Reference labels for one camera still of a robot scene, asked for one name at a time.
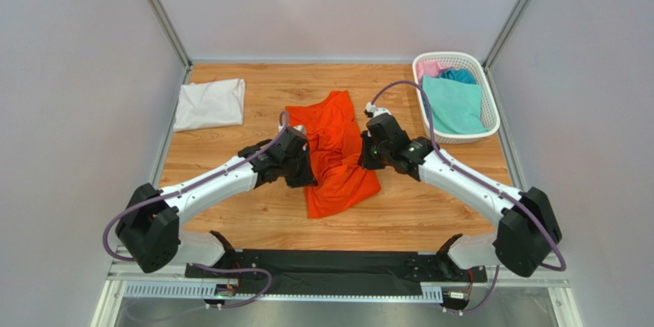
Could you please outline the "orange t-shirt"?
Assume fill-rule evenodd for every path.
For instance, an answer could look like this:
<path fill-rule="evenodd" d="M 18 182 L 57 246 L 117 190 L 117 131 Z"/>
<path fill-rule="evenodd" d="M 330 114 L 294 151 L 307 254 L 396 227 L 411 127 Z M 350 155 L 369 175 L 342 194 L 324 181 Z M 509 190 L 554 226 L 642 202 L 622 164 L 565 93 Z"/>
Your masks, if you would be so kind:
<path fill-rule="evenodd" d="M 311 169 L 317 184 L 304 190 L 307 217 L 319 219 L 346 211 L 381 191 L 376 173 L 358 160 L 361 129 L 347 91 L 332 91 L 309 106 L 287 106 L 291 125 L 306 129 Z"/>

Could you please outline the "white t-shirt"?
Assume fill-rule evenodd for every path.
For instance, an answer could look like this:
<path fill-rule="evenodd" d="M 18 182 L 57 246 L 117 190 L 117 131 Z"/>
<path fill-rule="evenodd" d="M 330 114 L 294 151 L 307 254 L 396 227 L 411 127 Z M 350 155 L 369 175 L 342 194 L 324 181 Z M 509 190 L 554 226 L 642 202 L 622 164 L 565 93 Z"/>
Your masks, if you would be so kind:
<path fill-rule="evenodd" d="M 242 125 L 245 91 L 246 82 L 242 78 L 182 85 L 173 131 Z"/>

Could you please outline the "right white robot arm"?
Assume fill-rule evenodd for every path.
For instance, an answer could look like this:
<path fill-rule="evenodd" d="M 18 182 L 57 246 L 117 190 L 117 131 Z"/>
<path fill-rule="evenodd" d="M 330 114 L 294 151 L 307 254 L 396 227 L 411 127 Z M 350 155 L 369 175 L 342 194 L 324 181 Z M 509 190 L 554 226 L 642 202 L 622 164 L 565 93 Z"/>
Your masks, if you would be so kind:
<path fill-rule="evenodd" d="M 409 138 L 384 108 L 368 112 L 359 164 L 366 170 L 391 167 L 396 173 L 449 193 L 477 211 L 494 228 L 476 236 L 454 235 L 441 248 L 459 269 L 504 266 L 528 278 L 545 259 L 560 255 L 562 233 L 549 198 L 536 187 L 504 185 L 453 158 L 426 137 Z"/>

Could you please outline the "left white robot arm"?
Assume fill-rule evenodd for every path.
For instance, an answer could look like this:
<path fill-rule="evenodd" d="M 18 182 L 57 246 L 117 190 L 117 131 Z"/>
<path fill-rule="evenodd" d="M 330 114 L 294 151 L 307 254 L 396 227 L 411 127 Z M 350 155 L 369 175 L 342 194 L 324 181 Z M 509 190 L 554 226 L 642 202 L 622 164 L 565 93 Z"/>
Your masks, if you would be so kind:
<path fill-rule="evenodd" d="M 290 188 L 317 183 L 302 125 L 281 127 L 272 140 L 246 147 L 186 182 L 161 189 L 149 183 L 138 187 L 109 227 L 128 251 L 126 259 L 144 273 L 176 263 L 212 266 L 225 254 L 225 242 L 216 235 L 185 232 L 183 226 L 230 197 L 278 179 Z"/>

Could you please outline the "teal t-shirt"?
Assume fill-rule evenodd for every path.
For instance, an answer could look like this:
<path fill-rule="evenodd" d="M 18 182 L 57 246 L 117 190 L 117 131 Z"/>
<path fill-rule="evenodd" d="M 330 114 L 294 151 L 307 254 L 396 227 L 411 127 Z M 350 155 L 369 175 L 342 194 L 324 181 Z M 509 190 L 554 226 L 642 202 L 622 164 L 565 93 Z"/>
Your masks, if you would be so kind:
<path fill-rule="evenodd" d="M 488 131 L 481 121 L 480 85 L 429 76 L 422 78 L 421 85 L 431 105 L 436 130 L 455 135 Z"/>

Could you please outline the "white plastic laundry basket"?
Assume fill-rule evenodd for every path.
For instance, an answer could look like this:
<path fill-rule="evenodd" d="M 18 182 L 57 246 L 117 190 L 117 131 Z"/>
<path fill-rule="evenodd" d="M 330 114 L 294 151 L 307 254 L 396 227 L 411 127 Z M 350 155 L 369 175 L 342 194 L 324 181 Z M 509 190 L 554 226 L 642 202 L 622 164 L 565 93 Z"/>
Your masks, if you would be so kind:
<path fill-rule="evenodd" d="M 425 100 L 421 93 L 417 93 L 418 101 L 421 103 L 421 119 L 426 133 L 434 133 L 435 140 L 438 143 L 445 144 L 469 144 L 495 134 L 500 126 L 500 117 L 497 110 L 497 105 L 491 93 L 490 86 L 481 67 L 481 63 L 473 56 L 458 52 L 458 51 L 436 51 L 420 54 L 412 62 L 412 69 L 414 75 L 414 83 L 422 87 L 422 82 L 418 82 L 415 65 L 419 61 L 435 59 L 438 60 L 442 66 L 446 68 L 464 68 L 468 69 L 476 78 L 478 85 L 482 89 L 482 104 L 481 104 L 481 121 L 488 129 L 486 133 L 472 134 L 472 135 L 455 135 L 442 133 L 434 128 L 433 115 L 431 112 L 431 105 Z"/>

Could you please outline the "pink t-shirt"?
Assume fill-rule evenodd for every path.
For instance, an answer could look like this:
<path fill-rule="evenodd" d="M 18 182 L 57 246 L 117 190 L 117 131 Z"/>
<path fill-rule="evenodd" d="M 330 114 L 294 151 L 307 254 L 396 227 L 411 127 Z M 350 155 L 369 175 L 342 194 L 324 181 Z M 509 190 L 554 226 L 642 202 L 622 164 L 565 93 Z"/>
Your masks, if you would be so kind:
<path fill-rule="evenodd" d="M 422 82 L 425 76 L 430 78 L 438 78 L 439 75 L 446 70 L 447 68 L 442 66 L 441 63 L 435 59 L 419 61 L 415 65 L 418 82 Z"/>

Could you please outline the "blue t-shirt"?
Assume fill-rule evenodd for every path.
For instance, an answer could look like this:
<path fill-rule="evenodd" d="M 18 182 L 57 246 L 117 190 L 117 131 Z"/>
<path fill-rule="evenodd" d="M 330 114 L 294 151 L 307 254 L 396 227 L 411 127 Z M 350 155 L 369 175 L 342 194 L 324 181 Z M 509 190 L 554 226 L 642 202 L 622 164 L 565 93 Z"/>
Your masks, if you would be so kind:
<path fill-rule="evenodd" d="M 439 75 L 439 78 L 448 79 L 451 81 L 457 81 L 462 84 L 476 84 L 477 80 L 475 76 L 468 70 L 464 68 L 447 68 L 443 70 Z"/>

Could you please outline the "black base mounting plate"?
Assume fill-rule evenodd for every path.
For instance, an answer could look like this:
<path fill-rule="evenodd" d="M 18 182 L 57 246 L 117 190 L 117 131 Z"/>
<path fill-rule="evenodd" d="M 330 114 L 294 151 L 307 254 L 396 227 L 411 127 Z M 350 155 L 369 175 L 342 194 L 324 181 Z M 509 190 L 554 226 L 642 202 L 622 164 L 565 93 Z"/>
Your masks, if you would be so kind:
<path fill-rule="evenodd" d="M 229 251 L 216 267 L 239 294 L 419 296 L 426 282 L 465 288 L 487 281 L 486 269 L 459 269 L 439 252 L 244 249 Z"/>

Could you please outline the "aluminium frame rail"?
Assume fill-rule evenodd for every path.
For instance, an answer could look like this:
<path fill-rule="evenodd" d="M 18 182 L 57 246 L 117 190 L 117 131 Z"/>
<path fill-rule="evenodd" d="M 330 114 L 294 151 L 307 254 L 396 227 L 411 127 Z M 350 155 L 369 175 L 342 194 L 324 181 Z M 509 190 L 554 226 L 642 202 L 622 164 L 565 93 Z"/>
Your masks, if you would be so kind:
<path fill-rule="evenodd" d="M 580 326 L 564 274 L 449 270 L 436 252 L 237 249 L 216 272 L 114 263 L 94 326 Z"/>

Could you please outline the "left aluminium corner post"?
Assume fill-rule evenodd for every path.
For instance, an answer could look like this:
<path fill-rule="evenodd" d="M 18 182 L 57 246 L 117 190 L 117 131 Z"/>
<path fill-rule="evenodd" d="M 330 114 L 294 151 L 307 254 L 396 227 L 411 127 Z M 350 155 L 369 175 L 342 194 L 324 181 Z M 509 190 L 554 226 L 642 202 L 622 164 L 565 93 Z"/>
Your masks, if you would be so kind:
<path fill-rule="evenodd" d="M 146 0 L 146 1 L 150 6 L 150 9 L 153 12 L 160 27 L 162 28 L 163 33 L 166 36 L 175 55 L 179 59 L 180 63 L 183 65 L 183 68 L 189 71 L 193 66 L 193 62 L 191 61 L 190 56 L 188 55 L 185 47 L 182 44 L 180 36 L 178 35 L 175 27 L 173 26 L 172 21 L 170 20 L 170 16 L 167 14 L 163 2 L 161 0 Z"/>

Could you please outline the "aluminium corner post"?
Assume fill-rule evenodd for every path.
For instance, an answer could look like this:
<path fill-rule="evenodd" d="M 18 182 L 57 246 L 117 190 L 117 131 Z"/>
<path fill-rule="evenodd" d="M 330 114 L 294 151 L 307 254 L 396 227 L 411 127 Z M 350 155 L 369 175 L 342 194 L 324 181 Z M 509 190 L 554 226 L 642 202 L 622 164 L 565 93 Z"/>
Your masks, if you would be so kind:
<path fill-rule="evenodd" d="M 193 66 L 193 62 L 191 61 L 190 56 L 188 55 L 185 47 L 182 44 L 180 36 L 178 35 L 175 27 L 173 26 L 172 21 L 170 20 L 170 16 L 167 14 L 163 2 L 161 0 L 146 0 L 146 1 L 150 6 L 150 9 L 153 12 L 160 27 L 162 28 L 163 33 L 166 36 L 175 55 L 179 59 L 180 63 L 183 65 L 183 68 L 189 71 Z"/>
<path fill-rule="evenodd" d="M 484 68 L 486 70 L 490 70 L 497 62 L 501 52 L 508 43 L 510 36 L 513 34 L 515 28 L 519 24 L 531 2 L 532 0 L 517 0 L 515 2 L 506 21 L 504 22 L 502 29 L 495 39 L 488 56 L 485 58 Z"/>

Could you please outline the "right aluminium corner post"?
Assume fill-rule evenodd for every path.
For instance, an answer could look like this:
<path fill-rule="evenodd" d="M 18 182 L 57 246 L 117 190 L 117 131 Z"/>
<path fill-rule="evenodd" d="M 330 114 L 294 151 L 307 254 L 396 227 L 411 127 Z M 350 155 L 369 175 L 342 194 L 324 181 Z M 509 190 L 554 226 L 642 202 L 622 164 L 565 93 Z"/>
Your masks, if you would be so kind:
<path fill-rule="evenodd" d="M 510 36 L 513 34 L 515 28 L 519 24 L 531 2 L 532 0 L 517 0 L 515 2 L 506 21 L 504 22 L 502 29 L 495 39 L 488 56 L 485 58 L 484 68 L 486 70 L 490 70 L 497 62 L 501 52 L 508 43 Z"/>

